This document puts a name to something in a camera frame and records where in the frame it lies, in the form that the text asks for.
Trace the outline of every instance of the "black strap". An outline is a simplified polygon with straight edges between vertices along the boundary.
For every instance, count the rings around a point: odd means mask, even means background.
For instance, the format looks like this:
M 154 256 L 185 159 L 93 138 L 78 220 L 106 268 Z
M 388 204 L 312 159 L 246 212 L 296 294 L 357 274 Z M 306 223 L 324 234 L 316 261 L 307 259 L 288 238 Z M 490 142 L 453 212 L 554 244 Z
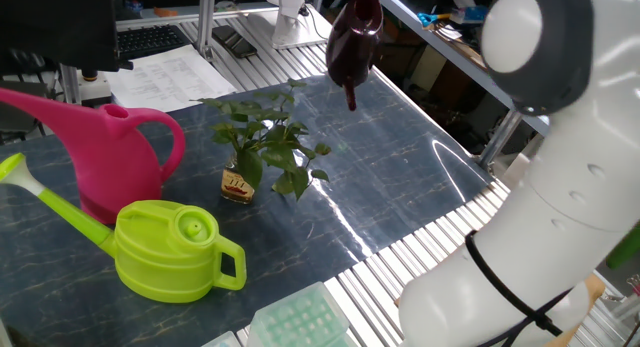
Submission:
M 561 335 L 562 330 L 560 330 L 553 324 L 551 318 L 549 318 L 545 314 L 546 311 L 536 311 L 533 308 L 529 307 L 526 303 L 524 303 L 524 301 L 522 301 L 520 298 L 518 298 L 518 296 L 511 292 L 511 290 L 504 283 L 502 283 L 500 278 L 498 278 L 493 270 L 491 270 L 491 267 L 489 267 L 487 262 L 485 262 L 484 258 L 482 258 L 482 255 L 480 255 L 480 252 L 476 247 L 475 241 L 473 239 L 473 236 L 476 234 L 476 232 L 477 231 L 472 231 L 467 235 L 467 237 L 465 237 L 467 250 L 469 251 L 471 258 L 473 258 L 473 261 L 476 263 L 478 268 L 480 268 L 480 271 L 482 271 L 484 276 L 489 280 L 489 282 L 491 282 L 493 287 L 498 290 L 502 297 L 509 301 L 515 308 L 524 313 L 528 319 L 530 319 L 532 322 L 535 322 L 540 329 L 549 331 L 554 336 Z
M 544 306 L 540 307 L 540 309 L 537 312 L 541 312 L 541 313 L 549 312 L 556 304 L 558 304 L 558 302 L 560 302 L 569 293 L 569 291 L 571 290 L 562 292 L 559 296 L 547 302 L 547 304 L 545 304 Z M 502 342 L 505 340 L 506 341 L 501 345 L 501 347 L 511 347 L 511 345 L 513 345 L 513 343 L 515 342 L 516 338 L 518 338 L 518 335 L 520 334 L 520 332 L 522 332 L 522 330 L 524 330 L 525 327 L 527 327 L 531 322 L 533 322 L 533 320 L 527 317 L 517 325 L 511 327 L 507 332 L 499 335 L 498 337 L 492 338 L 491 340 L 481 345 L 478 345 L 477 347 L 490 347 L 497 344 L 498 342 Z

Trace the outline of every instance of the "small glass jar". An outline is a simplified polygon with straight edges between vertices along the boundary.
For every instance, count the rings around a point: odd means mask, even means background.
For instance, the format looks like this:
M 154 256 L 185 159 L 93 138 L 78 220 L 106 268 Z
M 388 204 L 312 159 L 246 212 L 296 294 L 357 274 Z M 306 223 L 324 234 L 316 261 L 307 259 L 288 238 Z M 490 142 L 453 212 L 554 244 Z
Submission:
M 249 204 L 253 200 L 254 193 L 253 188 L 238 173 L 238 160 L 234 152 L 222 172 L 222 197 L 234 202 Z

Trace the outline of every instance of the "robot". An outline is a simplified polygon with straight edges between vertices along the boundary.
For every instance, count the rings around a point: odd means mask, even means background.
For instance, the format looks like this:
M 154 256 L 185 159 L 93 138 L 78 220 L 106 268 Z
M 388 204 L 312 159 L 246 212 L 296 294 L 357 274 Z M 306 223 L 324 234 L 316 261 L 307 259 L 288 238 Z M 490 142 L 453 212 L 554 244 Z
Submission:
M 585 317 L 580 281 L 640 220 L 639 21 L 640 0 L 494 2 L 489 74 L 549 134 L 493 219 L 406 286 L 403 347 L 542 346 Z

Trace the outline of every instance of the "watering can handle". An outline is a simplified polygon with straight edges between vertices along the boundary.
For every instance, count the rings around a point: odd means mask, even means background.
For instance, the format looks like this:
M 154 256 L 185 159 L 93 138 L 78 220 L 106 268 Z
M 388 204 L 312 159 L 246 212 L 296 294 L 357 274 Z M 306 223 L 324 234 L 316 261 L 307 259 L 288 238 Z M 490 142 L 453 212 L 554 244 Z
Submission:
M 215 287 L 226 288 L 230 290 L 240 290 L 247 282 L 247 263 L 244 256 L 244 250 L 242 247 L 231 242 L 230 240 L 218 235 L 215 240 L 216 253 L 218 254 L 216 260 L 217 265 L 213 271 L 213 285 Z M 222 254 L 233 257 L 236 268 L 236 276 L 231 277 L 222 273 L 220 270 L 222 265 Z
M 127 109 L 130 116 L 130 127 L 136 128 L 145 122 L 160 122 L 167 125 L 173 133 L 173 150 L 167 162 L 160 167 L 160 178 L 164 183 L 173 172 L 178 168 L 184 151 L 186 148 L 186 142 L 184 138 L 184 132 L 182 128 L 171 116 L 164 112 L 160 112 L 150 108 L 132 108 Z

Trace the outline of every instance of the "desk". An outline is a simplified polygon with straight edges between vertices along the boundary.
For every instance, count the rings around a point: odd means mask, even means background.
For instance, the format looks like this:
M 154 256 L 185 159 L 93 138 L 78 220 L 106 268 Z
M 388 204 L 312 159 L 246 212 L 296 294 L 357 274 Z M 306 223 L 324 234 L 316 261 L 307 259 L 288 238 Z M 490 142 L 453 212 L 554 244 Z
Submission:
M 220 197 L 228 146 L 209 141 L 221 121 L 212 108 L 172 113 L 187 150 L 165 183 L 163 198 L 198 205 L 221 234 L 247 253 L 249 278 L 238 292 L 212 290 L 188 305 L 147 300 L 120 283 L 113 261 L 41 202 L 0 188 L 0 314 L 41 346 L 198 347 L 249 324 L 253 313 L 313 282 L 325 281 L 472 199 L 490 181 L 466 152 L 415 105 L 373 74 L 358 87 L 351 113 L 342 89 L 325 76 L 298 89 L 294 116 L 309 126 L 310 144 L 333 147 L 318 159 L 330 184 L 302 199 L 269 191 L 277 170 L 250 206 Z M 234 98 L 252 98 L 252 92 Z M 161 125 L 141 127 L 161 159 L 172 137 Z M 34 176 L 78 205 L 69 156 L 55 136 L 0 148 L 23 152 Z

